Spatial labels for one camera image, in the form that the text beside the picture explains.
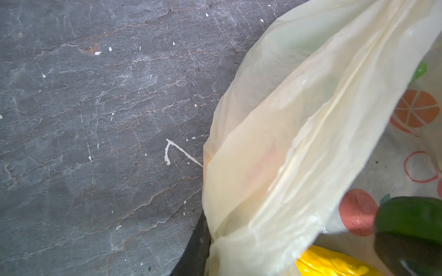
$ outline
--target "orange slice print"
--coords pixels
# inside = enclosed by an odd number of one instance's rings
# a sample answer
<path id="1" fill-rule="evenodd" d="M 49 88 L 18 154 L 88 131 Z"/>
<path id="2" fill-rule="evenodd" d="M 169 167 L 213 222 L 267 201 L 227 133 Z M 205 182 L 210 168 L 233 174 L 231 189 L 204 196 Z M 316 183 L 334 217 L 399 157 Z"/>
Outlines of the orange slice print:
<path id="1" fill-rule="evenodd" d="M 400 130 L 420 128 L 436 119 L 439 106 L 435 98 L 425 91 L 407 90 L 394 109 L 390 122 Z"/>

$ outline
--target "white paint splatter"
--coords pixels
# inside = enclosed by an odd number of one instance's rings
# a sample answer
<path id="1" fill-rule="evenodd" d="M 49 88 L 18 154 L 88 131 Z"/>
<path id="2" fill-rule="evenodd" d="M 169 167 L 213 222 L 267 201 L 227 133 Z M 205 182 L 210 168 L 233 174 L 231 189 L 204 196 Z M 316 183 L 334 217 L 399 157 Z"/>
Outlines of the white paint splatter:
<path id="1" fill-rule="evenodd" d="M 169 151 L 169 146 L 175 146 L 175 148 L 179 149 L 182 153 L 184 153 L 188 159 L 192 160 L 193 162 L 197 163 L 198 165 L 200 165 L 202 167 L 202 165 L 200 164 L 200 162 L 198 162 L 195 158 L 193 158 L 190 154 L 188 154 L 185 150 L 183 150 L 182 148 L 180 148 L 177 144 L 175 144 L 174 142 L 170 141 L 169 139 L 166 139 L 167 141 L 167 146 L 164 149 L 164 160 L 167 163 L 167 165 L 170 165 L 170 160 L 169 160 L 169 156 L 168 156 L 168 151 Z"/>

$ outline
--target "translucent plastic bag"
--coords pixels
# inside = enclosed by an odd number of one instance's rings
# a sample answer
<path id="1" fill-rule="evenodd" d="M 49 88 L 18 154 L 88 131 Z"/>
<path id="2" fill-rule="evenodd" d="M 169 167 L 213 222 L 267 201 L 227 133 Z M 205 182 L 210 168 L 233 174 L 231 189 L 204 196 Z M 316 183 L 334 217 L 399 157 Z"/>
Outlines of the translucent plastic bag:
<path id="1" fill-rule="evenodd" d="M 441 29 L 440 0 L 311 0 L 267 29 L 219 102 L 204 145 L 208 275 L 290 275 L 319 232 L 320 242 L 340 243 L 347 229 L 333 226 L 337 206 Z M 442 97 L 437 43 L 414 85 L 429 83 Z M 409 133 L 397 131 L 441 164 L 442 132 L 398 120 Z M 388 275 L 362 239 L 343 239 L 341 251 L 368 252 L 354 257 Z"/>

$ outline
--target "orange circle print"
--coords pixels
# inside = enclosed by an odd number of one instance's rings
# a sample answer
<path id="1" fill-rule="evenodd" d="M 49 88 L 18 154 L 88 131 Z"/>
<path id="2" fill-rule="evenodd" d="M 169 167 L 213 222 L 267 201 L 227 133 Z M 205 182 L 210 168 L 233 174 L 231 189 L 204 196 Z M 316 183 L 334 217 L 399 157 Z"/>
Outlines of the orange circle print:
<path id="1" fill-rule="evenodd" d="M 345 228 L 359 237 L 373 233 L 376 212 L 376 202 L 362 189 L 348 191 L 339 205 L 339 215 Z"/>
<path id="2" fill-rule="evenodd" d="M 407 90 L 394 109 L 390 122 L 400 130 L 420 128 L 431 123 L 439 115 L 435 98 L 425 91 Z"/>

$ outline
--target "marble countertop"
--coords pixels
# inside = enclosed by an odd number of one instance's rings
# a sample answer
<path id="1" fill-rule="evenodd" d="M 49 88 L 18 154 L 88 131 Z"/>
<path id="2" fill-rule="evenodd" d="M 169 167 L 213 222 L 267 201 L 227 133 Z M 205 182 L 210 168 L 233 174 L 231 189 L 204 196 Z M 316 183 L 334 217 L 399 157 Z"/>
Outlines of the marble countertop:
<path id="1" fill-rule="evenodd" d="M 301 2 L 1 1 L 0 274 L 168 275 L 218 100 Z"/>

